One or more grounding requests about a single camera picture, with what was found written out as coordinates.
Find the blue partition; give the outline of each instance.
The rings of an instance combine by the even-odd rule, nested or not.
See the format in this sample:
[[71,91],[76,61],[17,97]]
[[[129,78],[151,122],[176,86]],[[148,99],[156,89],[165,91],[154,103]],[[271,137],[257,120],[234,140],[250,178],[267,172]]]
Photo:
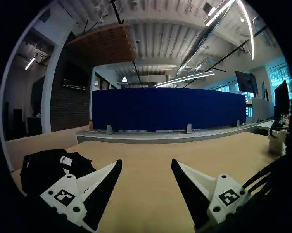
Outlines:
[[134,88],[93,91],[94,129],[181,130],[245,123],[245,96],[188,88]]

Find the clothing label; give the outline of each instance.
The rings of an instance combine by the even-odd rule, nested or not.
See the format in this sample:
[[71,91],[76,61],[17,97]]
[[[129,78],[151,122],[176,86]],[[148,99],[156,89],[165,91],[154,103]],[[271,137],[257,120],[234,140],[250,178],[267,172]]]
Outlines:
[[68,166],[71,166],[72,161],[73,161],[72,159],[67,158],[65,156],[62,156],[61,159],[60,159],[60,163],[66,164]]

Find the light fixture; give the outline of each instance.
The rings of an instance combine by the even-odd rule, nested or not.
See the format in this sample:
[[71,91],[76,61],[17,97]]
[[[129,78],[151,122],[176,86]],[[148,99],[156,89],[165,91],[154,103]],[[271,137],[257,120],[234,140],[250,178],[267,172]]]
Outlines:
[[214,71],[208,71],[208,72],[204,72],[204,73],[199,73],[199,74],[195,74],[195,75],[189,75],[189,76],[185,76],[182,78],[177,78],[177,79],[173,79],[164,83],[160,83],[155,85],[155,87],[163,87],[169,84],[174,84],[174,83],[178,83],[178,82],[183,82],[183,81],[187,81],[190,79],[195,79],[195,78],[202,78],[202,77],[206,77],[206,76],[210,76],[210,75],[214,75]]
[[250,23],[246,8],[245,8],[244,4],[242,3],[242,1],[237,0],[237,4],[241,8],[241,10],[243,11],[243,14],[244,14],[246,21],[247,21],[247,24],[248,24],[249,33],[250,33],[250,42],[251,42],[251,60],[253,60],[254,59],[254,35],[252,33],[251,23]]
[[211,16],[208,16],[207,19],[205,20],[205,25],[206,27],[208,27],[213,21],[215,21],[215,19],[225,10],[227,9],[229,6],[231,6],[231,4],[233,2],[235,2],[236,0],[223,0],[222,3],[219,4],[219,6],[212,12],[215,14],[212,14]]
[[202,64],[199,64],[196,68],[195,68],[195,70],[198,70],[199,68],[201,68],[202,67]]
[[35,60],[35,58],[33,58],[33,59],[29,62],[29,64],[25,67],[25,70],[27,70],[27,69],[29,68],[29,66],[33,63],[34,60]]
[[212,7],[212,9],[210,10],[210,12],[208,13],[208,16],[210,16],[215,10],[216,10],[216,8],[215,7]]

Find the black cloth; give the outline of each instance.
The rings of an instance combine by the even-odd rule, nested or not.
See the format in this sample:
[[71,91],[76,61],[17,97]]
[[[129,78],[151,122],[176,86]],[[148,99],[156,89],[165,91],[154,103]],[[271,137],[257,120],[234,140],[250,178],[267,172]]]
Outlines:
[[[62,156],[72,159],[71,166],[60,163]],[[63,169],[76,178],[96,171],[91,160],[77,152],[64,149],[46,150],[24,157],[21,170],[22,189],[27,195],[40,195],[65,175]]]

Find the tabletop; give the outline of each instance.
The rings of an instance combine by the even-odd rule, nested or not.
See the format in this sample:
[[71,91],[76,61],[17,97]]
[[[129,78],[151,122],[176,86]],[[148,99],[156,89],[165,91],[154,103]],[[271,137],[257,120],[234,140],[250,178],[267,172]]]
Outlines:
[[[205,141],[124,144],[85,141],[67,152],[100,169],[122,159],[122,171],[99,232],[194,232],[193,220],[171,169],[173,158],[207,175],[227,173],[241,185],[274,161],[266,136],[243,132]],[[19,171],[12,176],[21,189]]]

